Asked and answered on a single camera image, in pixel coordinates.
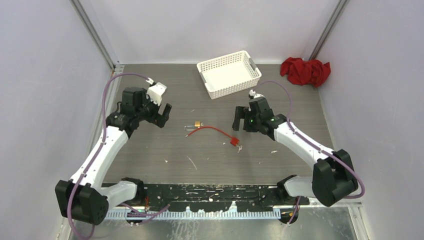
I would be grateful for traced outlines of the small silver key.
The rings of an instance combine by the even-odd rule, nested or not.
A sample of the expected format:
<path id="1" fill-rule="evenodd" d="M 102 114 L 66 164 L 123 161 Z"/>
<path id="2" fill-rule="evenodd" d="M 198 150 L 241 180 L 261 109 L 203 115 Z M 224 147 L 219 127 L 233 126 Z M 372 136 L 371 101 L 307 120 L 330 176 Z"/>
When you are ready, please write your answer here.
<path id="1" fill-rule="evenodd" d="M 237 152 L 238 153 L 240 153 L 240 151 L 243 149 L 243 146 L 242 145 L 239 145 L 239 144 L 236 147 L 237 147 Z"/>

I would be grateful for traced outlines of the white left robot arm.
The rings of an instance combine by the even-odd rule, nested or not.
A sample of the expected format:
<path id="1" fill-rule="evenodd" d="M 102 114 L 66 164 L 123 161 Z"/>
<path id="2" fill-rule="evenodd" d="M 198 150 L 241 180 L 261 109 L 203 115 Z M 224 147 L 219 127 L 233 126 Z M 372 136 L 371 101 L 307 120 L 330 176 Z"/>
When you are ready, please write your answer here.
<path id="1" fill-rule="evenodd" d="M 161 83 L 148 89 L 124 89 L 119 110 L 106 117 L 106 130 L 102 132 L 80 169 L 70 180 L 60 180 L 55 186 L 54 191 L 63 217 L 97 226 L 110 209 L 126 202 L 135 207 L 145 202 L 147 192 L 142 180 L 124 177 L 106 188 L 102 184 L 116 155 L 140 122 L 146 121 L 159 128 L 165 126 L 172 109 L 168 103 L 163 113 L 159 113 L 166 89 Z"/>

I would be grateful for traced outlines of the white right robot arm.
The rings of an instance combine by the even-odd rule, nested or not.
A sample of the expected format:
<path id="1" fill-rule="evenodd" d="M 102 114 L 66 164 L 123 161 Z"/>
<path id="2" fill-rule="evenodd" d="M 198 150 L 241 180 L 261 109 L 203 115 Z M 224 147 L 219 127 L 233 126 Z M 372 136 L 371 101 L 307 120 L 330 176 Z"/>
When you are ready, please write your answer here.
<path id="1" fill-rule="evenodd" d="M 249 100 L 248 106 L 236 106 L 232 129 L 261 133 L 282 144 L 300 157 L 312 170 L 310 177 L 290 175 L 277 183 L 277 198 L 291 205 L 297 197 L 317 199 L 330 207 L 342 199 L 353 197 L 360 187 L 354 175 L 350 154 L 319 144 L 300 131 L 287 116 L 274 114 L 265 97 Z"/>

